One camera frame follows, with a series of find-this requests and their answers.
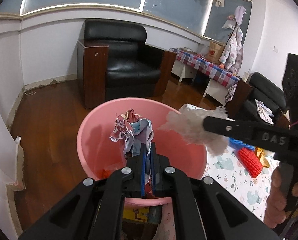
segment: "baseboard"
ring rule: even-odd
[[[17,167],[16,167],[16,183],[14,184],[8,184],[6,185],[6,191],[7,191],[7,199],[8,199],[8,205],[10,209],[10,215],[11,219],[14,224],[15,231],[18,236],[22,234],[22,227],[19,222],[17,209],[16,209],[16,203],[15,203],[15,197],[14,192],[18,190],[24,190],[25,184],[23,182],[23,167],[24,167],[24,150],[18,144],[17,147]]]
[[[32,90],[34,88],[44,87],[52,84],[62,83],[69,80],[75,80],[77,79],[77,74],[70,74],[66,76],[61,77],[55,77],[50,79],[41,80],[38,82],[30,83],[28,85],[25,85],[25,91]]]
[[[24,88],[22,88],[21,91],[19,92],[19,94],[18,94],[18,96],[17,96],[17,98],[14,102],[14,105],[11,108],[11,110],[9,112],[9,115],[7,117],[7,120],[5,122],[5,125],[6,125],[9,132],[11,130],[11,126],[13,125],[13,122],[14,122],[14,119],[15,119],[19,104],[20,104],[23,96],[24,96]]]

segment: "armchair backrest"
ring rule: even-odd
[[[135,58],[138,44],[145,43],[146,29],[139,24],[109,19],[85,20],[85,40],[109,45],[108,57]]]
[[[249,85],[254,89],[250,95],[251,99],[257,99],[264,103],[266,107],[271,109],[273,114],[280,108],[282,112],[286,112],[286,101],[284,92],[259,72],[254,72],[250,78]]]

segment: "white cord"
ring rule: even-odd
[[[21,68],[21,70],[22,70],[22,22],[21,22],[21,24],[20,24],[20,37],[19,37],[19,56],[20,56],[20,68]],[[22,70],[22,81],[24,80],[24,72],[23,72],[23,70]],[[27,96],[33,96],[34,94],[36,94],[36,92],[35,91],[32,91],[32,92],[30,92],[30,93],[26,93],[26,90],[25,90],[25,84],[24,84],[24,86],[23,86],[23,88],[24,88],[24,93],[25,93],[25,95],[27,95]]]

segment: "silver screw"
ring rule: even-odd
[[[91,185],[93,184],[93,179],[91,179],[91,178],[84,179],[84,180],[83,180],[83,184],[84,184],[85,186],[91,186]]]
[[[121,172],[123,174],[130,174],[132,172],[132,169],[129,168],[129,167],[124,167],[124,168],[121,169]]]
[[[203,182],[206,183],[206,184],[208,184],[208,185],[211,185],[213,183],[213,178],[211,178],[211,177],[205,177],[203,179]]]
[[[173,174],[176,169],[174,167],[167,167],[165,168],[166,173]]]

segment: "brown paper bag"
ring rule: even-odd
[[[219,59],[224,51],[225,46],[221,46],[213,41],[210,41],[209,47],[210,49],[208,54],[206,55],[206,60],[219,65]]]

